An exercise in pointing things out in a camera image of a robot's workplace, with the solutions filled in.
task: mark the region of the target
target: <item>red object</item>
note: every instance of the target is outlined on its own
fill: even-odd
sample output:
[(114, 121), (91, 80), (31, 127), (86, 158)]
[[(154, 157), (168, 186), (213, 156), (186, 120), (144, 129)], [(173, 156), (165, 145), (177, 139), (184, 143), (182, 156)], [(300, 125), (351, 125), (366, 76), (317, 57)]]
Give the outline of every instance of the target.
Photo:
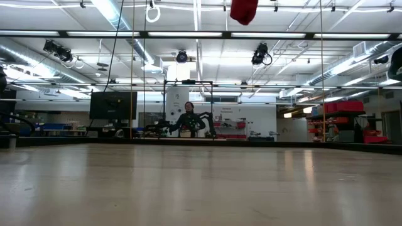
[(371, 130), (364, 130), (363, 134), (365, 136), (377, 136), (381, 134), (381, 131), (371, 131)]
[(337, 103), (325, 104), (325, 113), (333, 113), (337, 111)]
[(245, 128), (245, 127), (246, 127), (246, 123), (245, 123), (245, 122), (238, 122), (238, 123), (237, 123), (237, 128), (243, 129), (243, 128)]
[(387, 137), (377, 137), (377, 136), (364, 136), (364, 143), (365, 144), (372, 144), (372, 143), (384, 143), (388, 140)]
[(257, 12), (258, 0), (232, 0), (231, 18), (248, 25)]
[(363, 102), (361, 101), (342, 101), (337, 103), (338, 111), (364, 111)]
[(308, 129), (308, 133), (318, 133), (318, 129)]
[(349, 118), (348, 117), (336, 117), (335, 122), (336, 124), (343, 124), (343, 123), (348, 123)]

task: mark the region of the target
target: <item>dark jacket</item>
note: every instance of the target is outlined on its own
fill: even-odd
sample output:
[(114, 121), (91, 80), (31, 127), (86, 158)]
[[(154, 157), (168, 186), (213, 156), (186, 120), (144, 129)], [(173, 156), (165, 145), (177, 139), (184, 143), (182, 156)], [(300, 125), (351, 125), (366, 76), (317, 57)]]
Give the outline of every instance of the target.
[(194, 112), (186, 112), (178, 118), (176, 124), (172, 125), (169, 130), (173, 132), (179, 128), (183, 129), (183, 126), (186, 126), (186, 128), (191, 131), (193, 137), (193, 134), (195, 136), (195, 132), (197, 132), (195, 129), (196, 125), (198, 125), (198, 129), (205, 128), (205, 123), (197, 114), (194, 114)]

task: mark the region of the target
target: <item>window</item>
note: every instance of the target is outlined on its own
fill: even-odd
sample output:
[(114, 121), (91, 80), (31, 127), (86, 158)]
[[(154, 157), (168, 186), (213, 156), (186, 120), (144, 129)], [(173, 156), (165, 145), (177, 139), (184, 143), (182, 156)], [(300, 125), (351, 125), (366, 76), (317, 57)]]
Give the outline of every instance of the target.
[[(211, 102), (211, 96), (205, 97), (206, 102)], [(214, 103), (230, 103), (230, 102), (237, 102), (237, 97), (214, 97)]]

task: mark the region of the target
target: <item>motion capture camera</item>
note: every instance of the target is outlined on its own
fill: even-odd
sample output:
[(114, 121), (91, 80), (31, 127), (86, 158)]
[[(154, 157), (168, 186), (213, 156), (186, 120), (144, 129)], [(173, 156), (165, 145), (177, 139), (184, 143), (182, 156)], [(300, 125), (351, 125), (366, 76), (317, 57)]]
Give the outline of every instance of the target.
[(388, 56), (384, 56), (384, 57), (375, 59), (373, 62), (374, 62), (375, 64), (383, 64), (383, 63), (387, 63), (388, 60), (389, 60)]
[(43, 50), (49, 54), (54, 54), (55, 57), (65, 63), (70, 63), (74, 59), (71, 50), (65, 49), (51, 40), (46, 40)]
[(260, 43), (257, 50), (254, 52), (254, 56), (251, 59), (253, 65), (260, 65), (264, 63), (264, 59), (268, 56), (268, 46), (266, 43)]
[(177, 63), (187, 62), (188, 56), (185, 50), (180, 50), (176, 56)]

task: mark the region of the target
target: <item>fluorescent light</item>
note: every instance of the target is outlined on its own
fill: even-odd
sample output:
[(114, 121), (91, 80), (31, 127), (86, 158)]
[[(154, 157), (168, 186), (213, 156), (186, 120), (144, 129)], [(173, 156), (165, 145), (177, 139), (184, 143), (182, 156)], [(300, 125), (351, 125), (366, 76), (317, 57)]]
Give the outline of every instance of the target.
[(57, 31), (12, 31), (12, 30), (1, 30), (0, 35), (60, 36)]
[[(115, 36), (115, 31), (68, 31), (69, 36)], [(119, 31), (117, 36), (132, 37), (132, 31)], [(134, 36), (139, 36), (139, 32), (134, 32)]]
[(232, 33), (233, 38), (304, 38), (305, 33)]
[(39, 91), (37, 88), (32, 87), (30, 85), (14, 85), (15, 87), (21, 88), (21, 89), (26, 89), (26, 90), (30, 90), (30, 91), (34, 91), (37, 92)]
[(369, 92), (369, 91), (358, 92), (358, 93), (356, 93), (356, 94), (350, 95), (349, 97), (358, 97), (358, 96), (360, 96), (360, 95), (362, 95), (362, 94), (366, 94), (366, 93), (368, 93), (368, 92)]
[(329, 98), (326, 98), (325, 101), (326, 102), (331, 102), (331, 101), (339, 100), (339, 99), (342, 99), (342, 98), (344, 98), (344, 97), (329, 97)]
[(221, 37), (222, 32), (148, 32), (150, 37)]
[(312, 112), (312, 110), (313, 110), (313, 107), (307, 107), (307, 108), (303, 109), (303, 113), (310, 114)]
[(154, 65), (145, 65), (144, 67), (141, 67), (141, 69), (145, 72), (150, 72), (150, 73), (162, 73), (163, 72), (162, 68), (154, 66)]
[(283, 117), (285, 119), (289, 119), (289, 118), (291, 118), (291, 113), (284, 114)]
[(356, 84), (356, 83), (361, 82), (361, 81), (363, 81), (363, 78), (353, 79), (350, 82), (345, 83), (344, 86), (353, 85), (353, 84)]
[[(323, 34), (323, 38), (369, 38), (369, 39), (376, 39), (376, 38), (389, 38), (390, 34)], [(321, 34), (315, 34), (314, 38), (321, 38)]]
[(62, 94), (69, 95), (71, 97), (76, 97), (78, 99), (88, 99), (88, 98), (90, 98), (90, 96), (88, 96), (87, 94), (82, 94), (82, 93), (74, 91), (74, 90), (64, 90), (63, 89), (63, 90), (60, 90), (60, 92)]
[(381, 82), (379, 85), (392, 85), (399, 83), (400, 81), (398, 80), (393, 80), (393, 79), (388, 79), (387, 81)]
[(343, 87), (343, 89), (377, 89), (377, 87)]

